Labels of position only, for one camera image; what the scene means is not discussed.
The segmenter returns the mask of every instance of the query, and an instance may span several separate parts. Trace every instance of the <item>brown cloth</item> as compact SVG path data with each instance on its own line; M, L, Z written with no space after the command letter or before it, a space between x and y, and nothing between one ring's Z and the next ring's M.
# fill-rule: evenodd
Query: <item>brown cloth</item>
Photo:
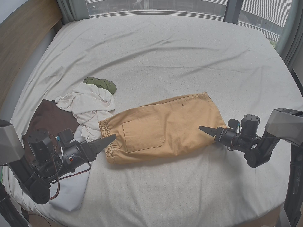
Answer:
M46 128L49 134L57 136L59 132L68 128L75 133L78 126L79 124L72 112L59 109L54 102L43 99L29 122L26 134L22 135L27 161L30 162L34 159L34 154L26 140L31 132L39 128ZM51 137L51 140L55 145L55 139Z
M131 163L187 154L214 143L199 130L226 125L206 92L178 96L99 121L102 137L116 134L105 148L109 163Z

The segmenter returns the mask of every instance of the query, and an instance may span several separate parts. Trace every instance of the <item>wooden headboard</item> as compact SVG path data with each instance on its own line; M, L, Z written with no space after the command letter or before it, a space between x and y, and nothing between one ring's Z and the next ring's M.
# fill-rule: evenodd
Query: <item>wooden headboard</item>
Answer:
M28 0L0 24L0 108L21 66L61 18L57 0Z

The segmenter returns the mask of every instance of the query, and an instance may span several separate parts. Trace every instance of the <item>pocket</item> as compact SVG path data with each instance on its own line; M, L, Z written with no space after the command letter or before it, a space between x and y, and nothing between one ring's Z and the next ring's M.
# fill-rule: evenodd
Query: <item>pocket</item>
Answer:
M160 147L164 142L159 119L148 117L122 124L127 152Z

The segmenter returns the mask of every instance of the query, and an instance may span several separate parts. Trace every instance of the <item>orange pants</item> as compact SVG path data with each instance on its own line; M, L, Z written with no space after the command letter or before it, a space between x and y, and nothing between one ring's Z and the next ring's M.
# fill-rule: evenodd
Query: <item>orange pants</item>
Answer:
M173 157L214 143L198 127L226 127L206 92L132 108L99 122L102 137L116 134L105 148L109 163Z

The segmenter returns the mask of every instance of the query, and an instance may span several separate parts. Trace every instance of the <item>curtain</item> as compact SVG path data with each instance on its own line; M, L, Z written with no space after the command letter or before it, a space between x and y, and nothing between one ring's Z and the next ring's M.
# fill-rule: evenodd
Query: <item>curtain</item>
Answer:
M62 12L62 23L89 18L85 0L57 0Z
M276 50L291 70L303 43L303 0L292 0L290 13L284 25Z

